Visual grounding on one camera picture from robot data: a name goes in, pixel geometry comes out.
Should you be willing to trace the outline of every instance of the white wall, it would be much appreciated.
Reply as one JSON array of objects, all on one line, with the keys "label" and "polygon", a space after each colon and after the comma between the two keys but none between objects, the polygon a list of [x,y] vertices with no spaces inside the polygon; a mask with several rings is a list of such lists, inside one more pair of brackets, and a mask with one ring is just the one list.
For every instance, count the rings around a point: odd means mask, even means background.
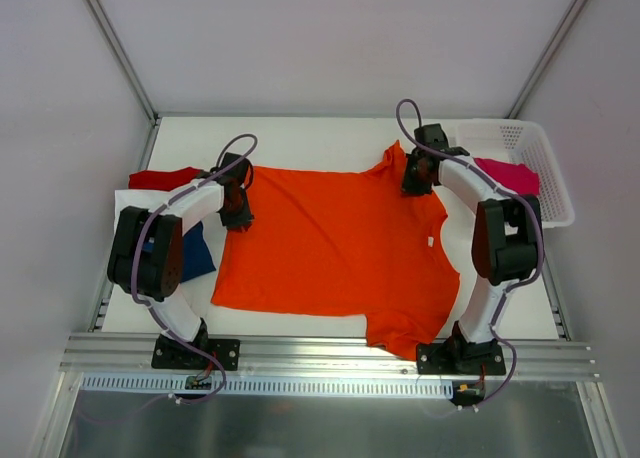
[{"label": "white wall", "polygon": [[504,116],[571,0],[101,0],[160,112]]},{"label": "white wall", "polygon": [[147,122],[82,0],[0,0],[0,455],[31,456]]},{"label": "white wall", "polygon": [[546,129],[576,208],[547,233],[575,338],[592,341],[640,456],[640,6],[593,0],[524,111]]}]

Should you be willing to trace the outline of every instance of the gray floor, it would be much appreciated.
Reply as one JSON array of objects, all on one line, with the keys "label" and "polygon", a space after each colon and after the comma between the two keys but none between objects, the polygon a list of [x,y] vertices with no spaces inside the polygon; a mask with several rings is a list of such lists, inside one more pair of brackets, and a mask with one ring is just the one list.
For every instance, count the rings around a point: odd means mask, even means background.
[{"label": "gray floor", "polygon": [[[85,392],[79,406],[107,420],[150,398]],[[595,457],[573,384],[512,383],[477,414],[438,418],[451,407],[397,398],[221,395],[180,407],[162,400],[117,425],[73,419],[62,456]]]}]

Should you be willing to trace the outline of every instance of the orange shirt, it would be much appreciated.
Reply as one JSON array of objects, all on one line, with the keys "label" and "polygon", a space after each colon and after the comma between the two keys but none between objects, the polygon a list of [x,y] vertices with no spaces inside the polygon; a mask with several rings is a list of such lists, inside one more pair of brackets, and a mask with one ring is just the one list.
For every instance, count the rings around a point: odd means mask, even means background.
[{"label": "orange shirt", "polygon": [[255,167],[255,215],[228,233],[216,305],[322,316],[364,314],[367,343],[415,360],[449,317],[459,275],[440,241],[435,194],[403,196],[396,142],[364,173]]}]

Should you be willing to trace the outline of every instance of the plastic basket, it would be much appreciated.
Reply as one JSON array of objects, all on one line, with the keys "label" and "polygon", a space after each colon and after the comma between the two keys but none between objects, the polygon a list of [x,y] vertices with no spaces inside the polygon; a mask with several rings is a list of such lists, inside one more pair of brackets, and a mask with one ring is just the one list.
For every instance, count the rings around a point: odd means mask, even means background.
[{"label": "plastic basket", "polygon": [[451,141],[472,156],[523,163],[540,177],[543,228],[569,226],[575,213],[558,162],[542,127],[530,121],[465,120]]}]

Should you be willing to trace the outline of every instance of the wire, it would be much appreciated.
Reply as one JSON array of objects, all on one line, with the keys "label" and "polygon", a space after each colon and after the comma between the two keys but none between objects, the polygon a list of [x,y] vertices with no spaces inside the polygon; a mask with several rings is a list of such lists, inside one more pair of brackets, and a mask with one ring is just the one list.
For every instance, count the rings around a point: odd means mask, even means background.
[{"label": "wire", "polygon": [[169,201],[167,202],[166,205],[163,204],[163,205],[159,206],[155,211],[153,211],[149,215],[149,217],[145,221],[144,225],[142,225],[142,230],[140,231],[140,237],[138,238],[138,242],[136,243],[136,248],[135,248],[134,255],[133,255],[133,265],[131,267],[131,298],[133,299],[133,301],[135,301],[138,304],[145,305],[149,309],[149,313],[151,314],[151,317],[153,318],[153,320],[158,324],[158,326],[160,326],[160,329],[164,333],[169,335],[170,338],[172,338],[173,340],[175,340],[178,343],[180,343],[184,348],[186,348],[187,350],[191,351],[192,353],[196,353],[196,354],[206,358],[207,360],[209,360],[218,370],[220,370],[220,374],[222,375],[222,381],[220,382],[218,387],[213,389],[210,393],[204,395],[201,398],[178,399],[179,403],[180,402],[184,402],[184,403],[195,404],[195,403],[202,403],[202,402],[205,402],[205,401],[209,401],[211,398],[213,398],[213,396],[215,396],[225,386],[227,386],[227,374],[225,373],[222,364],[218,361],[217,358],[215,358],[214,356],[212,356],[212,355],[210,355],[210,354],[208,354],[208,353],[196,348],[195,346],[193,346],[190,343],[187,343],[185,340],[183,340],[180,336],[178,336],[173,330],[171,330],[162,321],[162,318],[160,318],[160,316],[158,315],[156,310],[151,306],[151,303],[148,300],[146,300],[144,298],[141,299],[141,298],[138,297],[138,269],[140,267],[140,256],[142,254],[142,247],[143,247],[144,242],[145,242],[145,240],[147,238],[147,234],[149,233],[149,228],[151,227],[151,224],[160,215],[160,213],[162,213],[163,211],[167,210],[171,205],[173,205],[177,201],[181,200],[185,196],[189,195],[190,193],[193,193],[194,191],[200,189],[201,187],[203,187],[207,183],[210,183],[211,181],[215,180],[217,177],[219,177],[223,173],[226,173],[227,171],[229,171],[230,169],[232,169],[233,167],[238,165],[242,160],[244,160],[251,153],[253,153],[253,150],[255,150],[256,146],[258,145],[258,138],[255,135],[251,134],[251,133],[244,133],[242,135],[236,136],[229,143],[227,143],[227,145],[222,149],[221,156],[226,150],[229,149],[229,147],[231,145],[233,145],[238,140],[241,140],[242,138],[251,138],[253,140],[253,143],[249,147],[249,150],[247,150],[242,156],[238,157],[236,160],[234,160],[232,163],[230,163],[229,165],[225,166],[224,168],[216,170],[215,173],[213,173],[211,176],[205,178],[204,180],[202,180],[197,185],[192,185],[192,186],[186,188],[185,190],[182,190],[179,193],[175,194],[174,196],[172,196],[169,199]]},{"label": "wire", "polygon": [[462,160],[462,159],[460,159],[460,158],[458,158],[456,156],[447,155],[446,153],[441,153],[441,152],[439,152],[437,150],[431,149],[431,148],[423,145],[422,143],[419,143],[413,136],[411,136],[411,134],[407,131],[407,129],[405,128],[404,124],[402,123],[402,117],[400,116],[400,109],[402,108],[402,105],[404,105],[405,103],[410,104],[413,107],[413,109],[415,110],[417,118],[418,118],[419,126],[422,126],[422,116],[420,114],[420,108],[418,107],[418,104],[414,100],[412,100],[410,98],[405,98],[403,100],[400,100],[398,102],[398,104],[396,105],[396,121],[398,122],[398,126],[400,127],[400,130],[402,131],[404,136],[411,143],[413,143],[415,146],[417,146],[421,150],[424,150],[425,152],[429,153],[430,155],[435,156],[436,158],[440,158],[441,160],[453,160],[453,162],[464,166],[465,168],[469,169],[474,174],[476,174],[478,177],[480,177],[482,179],[482,181],[484,181],[487,185],[489,185],[491,188],[493,188],[496,193],[498,193],[498,194],[500,194],[502,196],[506,196],[507,198],[515,199],[516,201],[518,201],[524,207],[525,211],[529,215],[529,219],[533,223],[533,230],[534,230],[534,233],[536,235],[536,246],[538,248],[538,259],[537,259],[537,263],[536,263],[536,269],[535,269],[534,273],[529,278],[527,278],[525,280],[522,280],[522,281],[518,281],[516,283],[512,283],[511,285],[509,285],[509,286],[507,286],[505,288],[504,292],[502,293],[502,297],[500,298],[500,302],[498,303],[498,307],[496,308],[496,312],[494,313],[493,317],[491,318],[491,322],[489,323],[489,329],[491,331],[491,334],[496,339],[496,341],[498,341],[498,343],[501,343],[504,346],[506,346],[507,348],[509,348],[509,350],[511,351],[512,358],[511,358],[511,369],[509,370],[509,373],[507,374],[507,377],[504,379],[504,381],[500,384],[500,386],[493,393],[491,393],[489,396],[487,396],[482,401],[482,405],[484,406],[485,403],[491,401],[498,393],[500,393],[502,390],[504,390],[504,388],[509,384],[509,382],[513,378],[513,375],[514,375],[514,373],[516,371],[516,365],[517,365],[517,362],[518,362],[518,353],[516,352],[516,348],[509,341],[505,340],[500,335],[498,335],[498,333],[496,331],[496,323],[498,322],[498,319],[500,318],[500,314],[502,313],[502,309],[504,308],[504,305],[505,305],[505,303],[507,301],[508,293],[510,293],[511,291],[515,290],[516,288],[520,288],[522,286],[526,286],[526,285],[529,285],[529,284],[533,283],[534,281],[536,281],[538,279],[538,277],[542,273],[542,262],[544,260],[544,243],[542,241],[542,230],[540,229],[540,224],[538,223],[538,218],[537,218],[535,212],[533,211],[533,208],[531,207],[531,205],[527,202],[527,200],[525,200],[524,198],[522,198],[520,195],[518,195],[516,193],[511,193],[510,191],[502,189],[493,180],[493,178],[491,178],[489,175],[487,175],[480,168],[478,168],[478,167],[476,167],[476,166],[474,166],[474,165],[472,165],[472,164],[470,164],[470,163],[468,163],[468,162],[466,162],[466,161],[464,161],[464,160]]}]

